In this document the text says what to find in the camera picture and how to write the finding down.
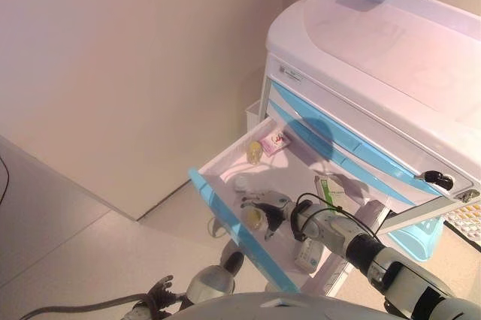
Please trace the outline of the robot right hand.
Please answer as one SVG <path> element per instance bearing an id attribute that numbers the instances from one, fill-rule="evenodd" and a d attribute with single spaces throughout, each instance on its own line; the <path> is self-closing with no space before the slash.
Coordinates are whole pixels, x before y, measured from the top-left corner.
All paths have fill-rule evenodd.
<path id="1" fill-rule="evenodd" d="M 303 240 L 298 226 L 292 220 L 296 203 L 287 195 L 275 191 L 251 192 L 241 198 L 241 208 L 252 207 L 264 214 L 267 222 L 264 239 L 269 241 L 284 222 L 289 223 L 292 236 L 296 240 Z"/>

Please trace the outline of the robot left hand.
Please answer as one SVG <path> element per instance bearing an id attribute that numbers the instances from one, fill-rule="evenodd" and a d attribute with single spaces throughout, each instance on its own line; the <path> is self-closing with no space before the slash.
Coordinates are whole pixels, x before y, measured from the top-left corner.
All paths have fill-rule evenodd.
<path id="1" fill-rule="evenodd" d="M 176 302 L 177 296 L 169 291 L 172 286 L 173 275 L 161 278 L 148 292 L 147 295 L 159 308 L 169 306 Z"/>

